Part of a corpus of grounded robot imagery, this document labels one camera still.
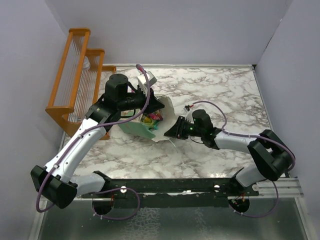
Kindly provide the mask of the yellow green snack packet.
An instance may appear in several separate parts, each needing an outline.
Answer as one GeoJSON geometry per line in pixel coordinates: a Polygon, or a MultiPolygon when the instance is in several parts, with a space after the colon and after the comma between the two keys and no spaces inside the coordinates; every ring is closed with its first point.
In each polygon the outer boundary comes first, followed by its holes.
{"type": "Polygon", "coordinates": [[[156,120],[152,120],[148,114],[143,114],[140,118],[140,122],[149,129],[153,129],[156,125],[156,120]]]}

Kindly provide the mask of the green paper bag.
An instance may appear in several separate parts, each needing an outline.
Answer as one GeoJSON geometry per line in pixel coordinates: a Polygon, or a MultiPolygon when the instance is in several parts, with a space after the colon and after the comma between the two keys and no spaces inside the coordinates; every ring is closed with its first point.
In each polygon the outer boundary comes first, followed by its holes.
{"type": "Polygon", "coordinates": [[[120,129],[126,134],[149,139],[155,143],[171,141],[170,137],[165,136],[165,132],[173,127],[178,116],[170,97],[160,95],[157,100],[164,104],[164,108],[153,113],[143,113],[132,121],[119,124],[120,129]]]}

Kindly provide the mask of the purple snack packet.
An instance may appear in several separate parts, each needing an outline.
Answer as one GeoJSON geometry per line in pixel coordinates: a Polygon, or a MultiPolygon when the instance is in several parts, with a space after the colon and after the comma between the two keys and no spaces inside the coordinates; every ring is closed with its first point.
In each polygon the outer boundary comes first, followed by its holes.
{"type": "Polygon", "coordinates": [[[148,115],[154,121],[162,121],[163,116],[160,112],[153,112],[148,115]]]}

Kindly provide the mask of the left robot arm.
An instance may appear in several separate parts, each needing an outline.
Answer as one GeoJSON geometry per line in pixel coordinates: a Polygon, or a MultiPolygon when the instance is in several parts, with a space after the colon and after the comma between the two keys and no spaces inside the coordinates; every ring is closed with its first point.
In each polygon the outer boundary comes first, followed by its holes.
{"type": "Polygon", "coordinates": [[[151,72],[143,72],[146,83],[138,81],[137,89],[128,92],[131,86],[124,74],[112,74],[105,83],[104,94],[89,107],[85,118],[76,133],[62,150],[45,166],[36,165],[30,172],[35,189],[38,192],[36,209],[40,208],[40,198],[45,197],[57,207],[66,208],[75,197],[95,193],[106,197],[111,190],[107,177],[94,172],[82,177],[73,174],[93,147],[113,125],[124,124],[149,114],[165,106],[154,95],[152,85],[156,78],[151,72]]]}

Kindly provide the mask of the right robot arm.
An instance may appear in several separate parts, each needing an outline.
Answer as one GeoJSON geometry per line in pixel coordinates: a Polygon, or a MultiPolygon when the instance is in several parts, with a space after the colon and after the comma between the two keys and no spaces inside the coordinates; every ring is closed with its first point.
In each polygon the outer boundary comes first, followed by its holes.
{"type": "Polygon", "coordinates": [[[233,150],[251,155],[254,164],[239,170],[230,182],[229,189],[240,196],[248,187],[260,181],[277,181],[294,163],[293,155],[278,136],[269,129],[259,135],[243,137],[225,133],[214,127],[203,109],[191,113],[192,120],[178,116],[164,136],[180,140],[198,137],[202,143],[215,150],[233,150]]]}

